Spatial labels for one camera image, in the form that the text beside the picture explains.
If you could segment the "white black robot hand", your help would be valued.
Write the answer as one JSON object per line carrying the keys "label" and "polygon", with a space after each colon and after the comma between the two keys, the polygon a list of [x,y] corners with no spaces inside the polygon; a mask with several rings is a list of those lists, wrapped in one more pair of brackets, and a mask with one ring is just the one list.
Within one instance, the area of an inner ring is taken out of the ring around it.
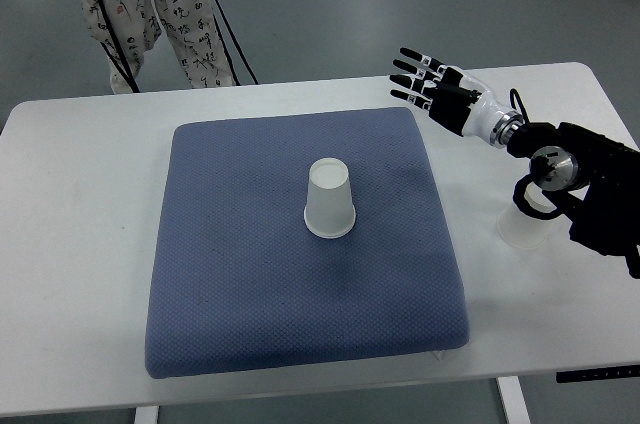
{"label": "white black robot hand", "polygon": [[472,75],[407,47],[401,47],[399,52],[411,63],[394,59],[393,65],[414,77],[393,74],[389,79],[410,91],[433,94],[428,99],[392,89],[390,95],[429,109],[429,117],[445,129],[462,137],[478,137],[491,146],[506,146],[513,133],[524,125],[520,113],[501,104],[493,90]]}

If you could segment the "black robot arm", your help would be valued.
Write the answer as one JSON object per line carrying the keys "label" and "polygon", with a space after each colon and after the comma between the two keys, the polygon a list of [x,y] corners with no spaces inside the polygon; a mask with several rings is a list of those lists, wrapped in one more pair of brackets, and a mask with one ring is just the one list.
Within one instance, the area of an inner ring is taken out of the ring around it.
{"label": "black robot arm", "polygon": [[529,161],[512,201],[540,221],[566,216],[569,237],[604,256],[624,257],[639,276],[639,153],[573,123],[528,116],[516,89],[502,104],[468,72],[403,47],[394,60],[391,95],[425,110],[451,133],[473,136]]}

